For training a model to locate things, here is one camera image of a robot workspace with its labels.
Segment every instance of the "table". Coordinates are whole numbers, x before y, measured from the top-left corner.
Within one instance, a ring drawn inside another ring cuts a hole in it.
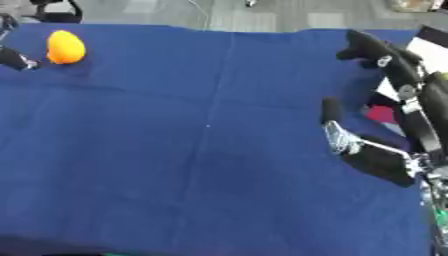
[[[56,29],[84,61],[0,68],[2,250],[427,255],[418,189],[350,169],[319,127],[331,95],[348,128],[402,142],[359,113],[381,75],[335,60],[343,30],[30,24],[5,44],[44,58]]]

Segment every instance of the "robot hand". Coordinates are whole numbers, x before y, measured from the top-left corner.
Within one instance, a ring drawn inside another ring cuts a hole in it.
[[[448,152],[448,81],[441,73],[419,72],[421,58],[411,52],[351,30],[349,48],[338,53],[341,60],[362,58],[363,66],[384,71],[401,102],[394,109],[395,119],[412,146],[405,152],[373,136],[357,136],[344,130],[341,110],[335,99],[322,104],[321,124],[334,153],[364,173],[407,187],[417,173],[428,173],[446,166]]]
[[[8,35],[12,30],[19,26],[17,20],[11,15],[0,13],[1,19],[1,34],[0,40]],[[38,61],[30,60],[19,52],[0,45],[0,64],[8,66],[18,71],[27,69],[37,69],[40,67]]]

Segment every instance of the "orange plastic fruit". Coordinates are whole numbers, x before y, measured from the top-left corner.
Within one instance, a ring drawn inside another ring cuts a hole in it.
[[[86,55],[86,47],[81,39],[65,30],[53,32],[47,44],[47,58],[55,64],[76,63]]]

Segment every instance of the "black robotic finger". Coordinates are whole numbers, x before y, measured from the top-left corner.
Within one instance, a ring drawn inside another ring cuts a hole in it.
[[[361,138],[397,148],[395,145],[373,136],[363,135]],[[395,152],[365,144],[357,154],[345,152],[341,158],[348,165],[363,173],[390,181],[400,187],[409,187],[415,182],[414,178],[407,173],[403,156]]]
[[[372,60],[362,60],[359,62],[359,65],[365,69],[374,69],[378,68],[378,64],[376,61]]]
[[[17,51],[4,46],[0,46],[0,64],[18,71],[40,67],[39,62],[30,60]]]
[[[376,63],[376,66],[383,70],[396,90],[403,85],[417,86],[422,82],[415,65],[419,59],[416,55],[357,30],[347,31],[347,41],[349,47],[337,53],[338,59],[365,59],[369,62],[362,65],[366,67],[373,67],[373,63]]]
[[[448,80],[435,72],[425,79],[418,98],[428,119],[440,138],[445,155],[448,153]]]
[[[413,53],[409,50],[402,49],[394,44],[388,43],[389,47],[393,50],[397,51],[401,57],[403,57],[410,64],[417,66],[423,60],[422,57],[416,53]]]
[[[406,168],[405,158],[410,158],[406,152],[379,138],[357,136],[343,129],[339,125],[341,119],[342,108],[339,101],[334,98],[323,99],[320,123],[334,154],[363,173],[401,187],[414,184],[414,179],[408,175]]]

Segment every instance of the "robotic finger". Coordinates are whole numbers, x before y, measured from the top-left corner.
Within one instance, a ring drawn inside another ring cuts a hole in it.
[[[0,18],[2,22],[0,41],[2,41],[11,31],[19,26],[19,23],[14,17],[6,13],[0,13]],[[25,55],[3,45],[0,45],[0,63],[18,71],[40,67],[38,61],[31,60]]]
[[[334,154],[363,173],[401,187],[414,184],[415,176],[424,170],[424,155],[410,155],[378,138],[355,135],[340,126],[340,119],[339,103],[332,98],[324,99],[321,124]]]

